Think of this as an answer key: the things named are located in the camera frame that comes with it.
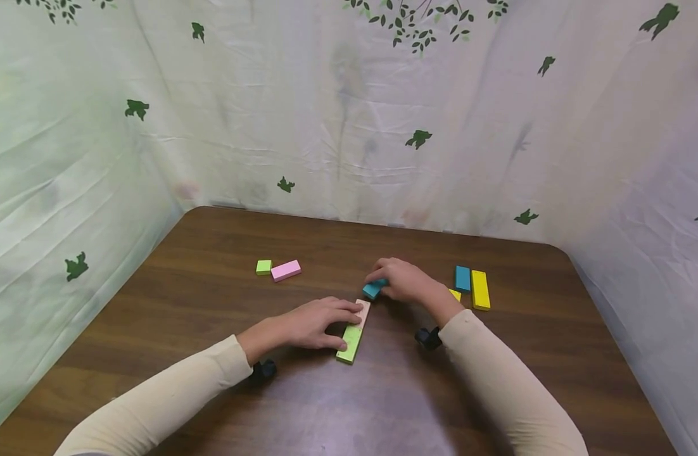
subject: toy block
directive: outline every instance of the toy block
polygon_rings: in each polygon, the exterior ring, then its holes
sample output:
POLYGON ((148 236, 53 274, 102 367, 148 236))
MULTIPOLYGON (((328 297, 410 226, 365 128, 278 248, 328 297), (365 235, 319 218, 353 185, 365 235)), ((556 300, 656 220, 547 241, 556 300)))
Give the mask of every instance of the toy block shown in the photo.
POLYGON ((377 299, 379 290, 381 290, 382 287, 387 287, 388 283, 389 282, 387 281, 387 279, 375 280, 374 282, 370 282, 364 285, 364 288, 362 288, 362 293, 369 299, 377 299))
POLYGON ((460 297, 463 296, 463 294, 460 294, 459 292, 456 292, 454 289, 450 289, 450 288, 448 288, 448 291, 450 292, 451 295, 453 295, 455 297, 455 299, 458 300, 458 302, 460 302, 460 297))
POLYGON ((415 340, 418 344, 422 345, 422 348, 431 352, 442 345, 442 341, 438 335, 439 332, 440 328, 437 326, 432 331, 428 331, 425 327, 421 327, 415 333, 415 340))
POLYGON ((490 298, 488 297, 488 283, 482 270, 474 270, 473 274, 473 308, 476 310, 490 310, 490 298))
POLYGON ((270 274, 273 276, 273 282, 281 282, 283 279, 301 274, 301 265, 299 264, 299 260, 289 261, 288 263, 271 269, 270 274))
POLYGON ((362 299, 357 299, 357 302, 359 304, 363 304, 364 306, 362 310, 355 314, 362 318, 362 321, 360 321, 357 325, 347 325, 347 328, 344 330, 343 337, 344 342, 347 344, 347 350, 336 352, 336 359, 339 361, 344 361, 348 364, 354 364, 354 357, 357 356, 357 349, 359 349, 359 341, 362 340, 364 322, 367 321, 369 306, 371 305, 366 301, 362 301, 362 299))
POLYGON ((461 293, 471 292, 471 270, 464 266, 455 266, 455 289, 461 293))
POLYGON ((256 265, 256 274, 259 276, 267 276, 270 274, 270 269, 272 267, 272 260, 258 260, 258 264, 256 265))

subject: wooden block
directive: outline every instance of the wooden block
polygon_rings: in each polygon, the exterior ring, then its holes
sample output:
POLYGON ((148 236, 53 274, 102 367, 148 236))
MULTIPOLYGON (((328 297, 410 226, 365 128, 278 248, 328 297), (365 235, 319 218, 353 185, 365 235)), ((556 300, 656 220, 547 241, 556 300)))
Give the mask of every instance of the wooden block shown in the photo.
POLYGON ((387 279, 375 280, 374 282, 370 282, 364 285, 364 288, 362 288, 362 293, 369 299, 377 299, 379 290, 381 290, 382 287, 387 287, 388 283, 389 282, 387 281, 387 279))
POLYGON ((283 279, 301 274, 301 265, 299 264, 299 260, 289 261, 288 263, 271 269, 270 274, 273 276, 273 282, 281 282, 283 279))
POLYGON ((455 289, 461 293, 471 292, 471 270, 464 266, 455 266, 455 289))
POLYGON ((344 342, 347 343, 346 351, 337 351, 336 359, 339 361, 344 361, 348 364, 354 364, 354 357, 357 356, 357 349, 359 349, 359 341, 362 340, 362 331, 364 330, 364 322, 367 321, 367 316, 369 314, 370 303, 362 301, 362 299, 357 299, 357 302, 364 304, 362 310, 357 312, 357 315, 362 318, 357 325, 347 325, 344 330, 344 342))
POLYGON ((267 276, 270 274, 270 269, 273 267, 273 260, 258 260, 256 265, 256 274, 267 276))
POLYGON ((460 297, 463 296, 463 294, 460 294, 459 292, 456 292, 454 289, 450 289, 450 288, 448 288, 448 291, 450 292, 451 295, 453 295, 455 297, 455 299, 458 300, 458 302, 460 302, 460 297))
POLYGON ((473 276, 473 308, 476 310, 490 310, 490 297, 488 296, 488 283, 482 270, 474 270, 473 276))

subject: right hand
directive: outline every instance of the right hand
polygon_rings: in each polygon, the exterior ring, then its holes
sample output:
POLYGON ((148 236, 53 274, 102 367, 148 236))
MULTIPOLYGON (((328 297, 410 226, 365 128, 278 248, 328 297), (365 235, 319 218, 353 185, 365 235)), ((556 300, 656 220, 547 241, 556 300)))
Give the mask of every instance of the right hand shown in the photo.
POLYGON ((446 287, 420 268, 397 258, 380 258, 372 268, 365 283, 387 279, 389 284, 382 288, 382 294, 396 301, 416 302, 426 305, 440 293, 448 294, 446 287))
POLYGON ((380 258, 374 264, 374 270, 364 279, 365 283, 387 279, 389 283, 381 293, 396 301, 421 304, 430 313, 439 327, 446 324, 465 309, 440 282, 432 280, 429 275, 397 258, 380 258))

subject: light green block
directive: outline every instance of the light green block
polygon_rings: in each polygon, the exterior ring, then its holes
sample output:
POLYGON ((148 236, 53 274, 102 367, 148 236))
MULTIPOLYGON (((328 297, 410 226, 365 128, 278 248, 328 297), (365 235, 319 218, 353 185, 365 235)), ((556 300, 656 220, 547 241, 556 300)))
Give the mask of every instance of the light green block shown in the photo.
POLYGON ((256 274, 259 276, 267 276, 270 274, 270 269, 273 267, 273 260, 258 260, 256 266, 256 274))
POLYGON ((344 342, 347 343, 346 351, 337 351, 336 359, 345 363, 354 364, 354 356, 357 356, 359 340, 362 339, 362 328, 350 325, 344 330, 344 342))

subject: beige sleeve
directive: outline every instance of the beige sleeve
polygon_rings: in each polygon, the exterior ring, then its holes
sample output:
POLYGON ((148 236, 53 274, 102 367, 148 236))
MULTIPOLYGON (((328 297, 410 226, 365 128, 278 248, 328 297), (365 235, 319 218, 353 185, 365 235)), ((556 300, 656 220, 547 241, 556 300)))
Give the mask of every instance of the beige sleeve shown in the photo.
POLYGON ((253 373, 235 336, 181 360, 81 422, 55 456, 143 456, 253 373))
POLYGON ((517 456, 587 455, 578 428, 516 354, 466 309, 440 339, 517 456))

